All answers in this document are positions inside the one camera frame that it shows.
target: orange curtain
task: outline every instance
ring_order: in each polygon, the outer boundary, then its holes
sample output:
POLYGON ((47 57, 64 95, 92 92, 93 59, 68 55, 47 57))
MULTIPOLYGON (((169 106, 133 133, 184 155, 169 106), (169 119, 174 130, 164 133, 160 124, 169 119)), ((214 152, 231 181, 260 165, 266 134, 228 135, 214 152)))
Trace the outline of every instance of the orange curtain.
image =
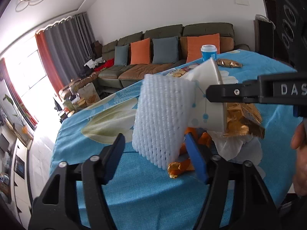
POLYGON ((27 123, 31 126, 31 128, 34 129, 35 125, 37 125, 37 121, 35 120, 34 117, 31 116, 29 111, 25 108, 20 96, 18 95, 17 91, 15 90, 15 87, 14 87, 14 85, 13 85, 11 79, 10 79, 9 73, 7 72, 7 66, 5 64, 4 58, 2 58, 0 60, 0 73, 1 73, 2 79, 4 79, 5 82, 6 82, 7 88, 9 89, 14 102, 18 106, 19 111, 21 112, 23 117, 26 119, 27 123))
POLYGON ((59 75, 56 71, 56 68, 53 64, 48 45, 45 38, 45 33, 40 31, 38 34, 35 34, 38 52, 45 68, 46 74, 50 80, 51 85, 56 91, 57 96, 59 96, 59 91, 64 87, 59 75))

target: red cloth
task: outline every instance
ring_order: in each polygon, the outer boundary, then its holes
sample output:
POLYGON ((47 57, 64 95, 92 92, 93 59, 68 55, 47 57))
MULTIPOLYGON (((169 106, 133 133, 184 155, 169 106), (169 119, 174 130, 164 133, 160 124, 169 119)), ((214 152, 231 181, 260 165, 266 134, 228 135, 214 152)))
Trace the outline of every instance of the red cloth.
POLYGON ((38 34, 35 34, 38 52, 41 58, 41 62, 44 66, 45 72, 50 80, 51 85, 53 86, 56 94, 59 95, 59 91, 64 87, 56 68, 53 64, 48 45, 45 38, 45 33, 40 31, 38 34))
POLYGON ((10 79, 9 73, 7 72, 7 66, 5 64, 4 58, 0 59, 0 73, 1 73, 0 80, 2 79, 5 80, 7 88, 9 89, 15 104, 18 106, 19 111, 22 113, 23 117, 28 118, 29 125, 31 126, 32 129, 34 129, 34 126, 37 125, 37 121, 35 120, 34 117, 31 116, 27 108, 24 106, 17 91, 15 90, 15 87, 10 79))
POLYGON ((109 67, 111 67, 111 66, 113 66, 113 65, 114 65, 114 59, 110 59, 110 60, 108 60, 106 63, 104 63, 103 65, 101 65, 100 67, 94 68, 94 71, 95 71, 95 72, 98 72, 98 71, 102 70, 103 68, 109 68, 109 67))

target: human hand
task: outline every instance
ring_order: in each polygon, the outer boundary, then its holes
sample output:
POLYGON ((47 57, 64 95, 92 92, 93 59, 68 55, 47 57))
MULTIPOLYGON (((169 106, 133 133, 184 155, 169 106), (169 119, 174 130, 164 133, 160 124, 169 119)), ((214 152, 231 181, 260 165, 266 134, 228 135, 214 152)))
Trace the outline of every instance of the human hand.
POLYGON ((291 148, 297 150, 296 174, 293 177, 294 191, 298 195, 307 195, 307 146, 303 122, 295 129, 291 148))

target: orange pillow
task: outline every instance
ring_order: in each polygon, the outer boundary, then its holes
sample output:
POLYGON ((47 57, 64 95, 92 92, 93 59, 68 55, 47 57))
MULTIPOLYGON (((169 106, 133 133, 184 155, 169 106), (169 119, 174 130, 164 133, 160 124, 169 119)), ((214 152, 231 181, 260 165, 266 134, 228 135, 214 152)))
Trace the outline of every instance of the orange pillow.
POLYGON ((187 63, 202 57, 201 54, 202 45, 215 45, 217 48, 217 53, 220 53, 220 34, 203 35, 198 37, 187 37, 187 38, 188 38, 187 63))
POLYGON ((131 65, 149 64, 150 38, 131 43, 131 65))

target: white cup lid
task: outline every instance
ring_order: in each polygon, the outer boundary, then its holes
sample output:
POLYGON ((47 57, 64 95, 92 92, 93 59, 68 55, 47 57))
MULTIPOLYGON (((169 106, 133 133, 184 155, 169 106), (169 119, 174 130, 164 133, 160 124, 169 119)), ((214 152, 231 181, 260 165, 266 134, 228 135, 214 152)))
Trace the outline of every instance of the white cup lid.
POLYGON ((216 52, 217 48, 215 45, 202 45, 201 51, 202 52, 216 52))

